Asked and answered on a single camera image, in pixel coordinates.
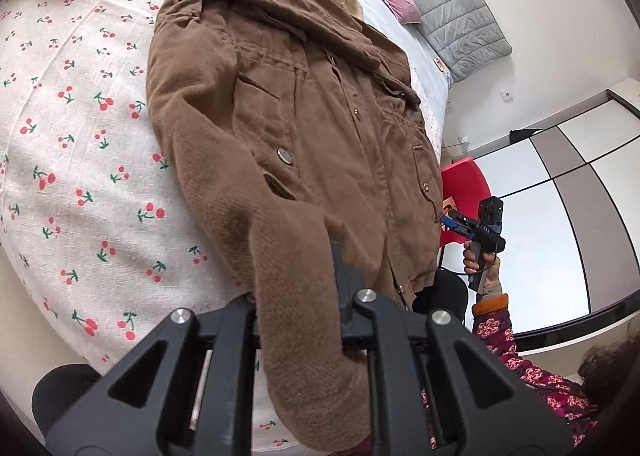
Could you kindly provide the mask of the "floral sleeve right forearm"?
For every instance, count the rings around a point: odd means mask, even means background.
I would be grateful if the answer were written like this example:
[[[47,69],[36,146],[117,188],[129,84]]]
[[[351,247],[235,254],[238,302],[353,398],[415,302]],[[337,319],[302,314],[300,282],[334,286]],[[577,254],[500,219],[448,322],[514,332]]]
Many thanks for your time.
[[[518,354],[508,304],[507,294],[483,297],[475,303],[473,334],[567,423],[577,446],[597,425],[598,409],[589,402],[580,384],[535,366]]]

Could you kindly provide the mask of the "person right hand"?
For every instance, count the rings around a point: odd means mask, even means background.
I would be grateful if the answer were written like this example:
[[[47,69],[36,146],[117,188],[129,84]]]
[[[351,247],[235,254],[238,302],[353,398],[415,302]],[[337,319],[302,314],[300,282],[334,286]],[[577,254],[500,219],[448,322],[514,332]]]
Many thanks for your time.
[[[472,242],[463,244],[464,272],[470,276],[470,282],[477,285],[477,299],[482,300],[502,293],[499,280],[500,259],[495,254],[479,254]]]

